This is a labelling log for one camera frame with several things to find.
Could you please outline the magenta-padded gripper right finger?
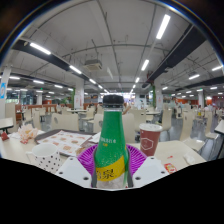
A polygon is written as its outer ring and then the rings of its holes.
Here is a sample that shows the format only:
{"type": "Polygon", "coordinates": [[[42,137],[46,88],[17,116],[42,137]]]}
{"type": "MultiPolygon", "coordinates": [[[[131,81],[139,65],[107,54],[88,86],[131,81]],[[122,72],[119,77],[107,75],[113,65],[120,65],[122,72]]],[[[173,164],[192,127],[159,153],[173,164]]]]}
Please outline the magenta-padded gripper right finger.
{"type": "Polygon", "coordinates": [[[129,152],[128,187],[140,188],[165,176],[168,171],[154,156],[147,157],[138,148],[127,145],[129,152]]]}

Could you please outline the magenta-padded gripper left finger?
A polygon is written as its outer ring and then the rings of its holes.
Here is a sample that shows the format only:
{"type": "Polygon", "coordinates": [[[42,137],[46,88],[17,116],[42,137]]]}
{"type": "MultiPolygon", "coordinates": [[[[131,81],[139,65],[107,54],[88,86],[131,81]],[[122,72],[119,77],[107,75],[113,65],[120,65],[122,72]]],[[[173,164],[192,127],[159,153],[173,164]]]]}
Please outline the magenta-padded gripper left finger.
{"type": "Polygon", "coordinates": [[[68,157],[56,175],[84,188],[96,187],[94,153],[97,146],[81,152],[77,157],[68,157]]]}

